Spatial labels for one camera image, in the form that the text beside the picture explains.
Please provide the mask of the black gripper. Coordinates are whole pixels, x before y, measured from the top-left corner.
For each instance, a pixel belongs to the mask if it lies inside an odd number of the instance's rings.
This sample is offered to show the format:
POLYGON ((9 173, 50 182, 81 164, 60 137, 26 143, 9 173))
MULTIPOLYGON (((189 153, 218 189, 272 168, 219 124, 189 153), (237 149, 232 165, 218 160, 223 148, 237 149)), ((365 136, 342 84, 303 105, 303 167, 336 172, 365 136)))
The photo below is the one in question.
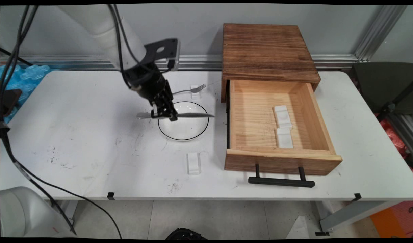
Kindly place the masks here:
POLYGON ((157 65, 137 65, 124 70, 124 77, 130 90, 152 102, 151 118, 169 119, 171 122, 178 120, 172 92, 157 65))

